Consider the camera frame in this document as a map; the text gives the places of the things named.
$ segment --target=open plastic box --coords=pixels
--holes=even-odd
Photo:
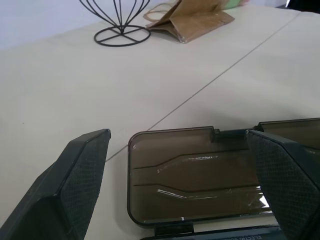
[[[320,118],[260,122],[253,129],[320,149]],[[243,234],[238,229],[217,238],[212,234],[218,232],[193,232],[193,223],[198,221],[272,213],[259,186],[245,131],[209,126],[135,134],[128,144],[127,211],[131,219],[154,227],[155,239],[250,236],[247,232],[234,235]],[[277,226],[250,229],[257,236],[268,231],[279,234],[251,239],[285,239]]]

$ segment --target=white surface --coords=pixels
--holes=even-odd
[[[231,9],[229,13],[236,18],[234,22],[188,44],[152,36],[136,46],[102,47],[92,40],[92,35],[103,26],[98,23],[0,52],[0,191],[4,196],[0,198],[0,224],[69,140],[110,128],[110,157],[134,133],[156,124],[299,14],[253,6]],[[317,69],[309,62],[318,60],[318,56],[309,58],[308,53],[317,51],[310,46],[318,47],[319,34],[305,38],[311,34],[311,27],[317,25],[312,18],[315,17],[305,17],[304,22],[294,20],[296,24],[290,23],[155,129],[201,125],[227,129],[249,124],[252,127],[260,117],[263,121],[296,118],[298,114],[292,112],[310,117],[315,107],[302,107],[317,100],[313,94],[304,96],[302,102],[295,100],[296,107],[289,102],[293,97],[285,98],[290,90],[284,97],[278,91],[276,98],[270,100],[270,96],[275,86],[286,89],[290,84],[295,87],[292,93],[297,92],[296,88],[303,93],[310,88],[297,80],[302,74],[297,72],[298,68],[295,74],[286,75],[286,61],[301,62],[301,72],[308,70],[312,74],[304,81],[317,86],[311,81],[317,77]],[[286,34],[297,37],[290,38],[288,44],[284,42]],[[271,53],[261,53],[270,41],[275,41],[266,49]],[[303,44],[305,53],[300,49]],[[256,51],[261,55],[243,64]],[[304,58],[297,59],[290,56],[292,53]],[[100,197],[86,239],[139,239],[151,234],[135,226],[127,215],[126,173],[127,156],[123,150],[105,165]],[[215,223],[213,228],[220,226],[238,224]]]
[[[320,15],[302,12],[152,130],[320,116]]]

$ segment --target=black wire stand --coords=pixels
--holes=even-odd
[[[140,5],[138,4],[138,6],[137,6],[138,0],[134,0],[133,7],[125,21],[123,19],[121,0],[117,0],[117,1],[113,0],[113,5],[114,5],[117,20],[113,20],[112,18],[110,18],[105,13],[105,11],[103,11],[101,7],[97,4],[96,0],[79,0],[79,1],[89,12],[91,12],[92,14],[96,15],[97,17],[101,18],[102,20],[106,21],[108,24],[111,25],[110,27],[107,27],[98,31],[94,35],[93,39],[97,44],[108,46],[108,47],[125,47],[125,46],[131,46],[131,45],[142,43],[145,40],[147,40],[151,35],[150,31],[143,26],[130,25],[132,20],[146,8],[150,0],[140,0],[141,3]],[[107,38],[98,39],[99,35],[108,31],[113,32],[115,35]],[[131,36],[128,36],[128,34],[134,33],[137,31],[146,32],[144,33],[146,34],[146,36],[139,40]],[[127,40],[130,40],[130,42],[125,44],[108,43],[109,40],[118,38],[118,37],[126,38]]]

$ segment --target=metal wire frame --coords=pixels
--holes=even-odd
[[[135,11],[138,0],[134,0],[132,9],[131,9],[131,11],[125,21],[123,19],[121,0],[113,0],[113,5],[114,5],[116,17],[117,17],[117,22],[115,20],[113,20],[109,15],[107,15],[105,13],[105,11],[103,11],[101,9],[101,7],[97,4],[96,0],[79,0],[79,1],[89,12],[91,12],[92,14],[101,18],[102,20],[106,21],[108,24],[112,25],[111,27],[102,29],[101,31],[97,32],[94,35],[94,41],[96,43],[103,45],[103,46],[109,46],[109,47],[124,47],[124,46],[130,46],[130,45],[135,45],[135,44],[141,43],[150,37],[150,32],[148,30],[147,30],[148,35],[142,40],[136,40],[132,37],[127,36],[127,34],[129,34],[129,33],[133,33],[133,32],[139,31],[139,30],[146,30],[142,26],[130,25],[130,23],[132,22],[132,20],[136,16],[138,16],[146,8],[146,6],[149,4],[150,0],[141,0],[141,4],[135,13],[134,13],[134,11]],[[127,27],[134,28],[134,30],[125,31],[125,29]],[[97,40],[97,36],[105,31],[112,31],[112,32],[116,33],[116,35]],[[131,40],[132,43],[127,43],[127,44],[107,44],[107,43],[104,43],[107,40],[114,39],[119,36],[122,36],[122,37],[125,37],[125,38]]]

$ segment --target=black textured grip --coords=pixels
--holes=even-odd
[[[104,137],[85,146],[61,190],[61,202],[78,239],[85,238],[104,173],[107,148]]]
[[[288,240],[319,240],[319,189],[283,145],[262,134],[248,131],[246,137],[274,216]]]

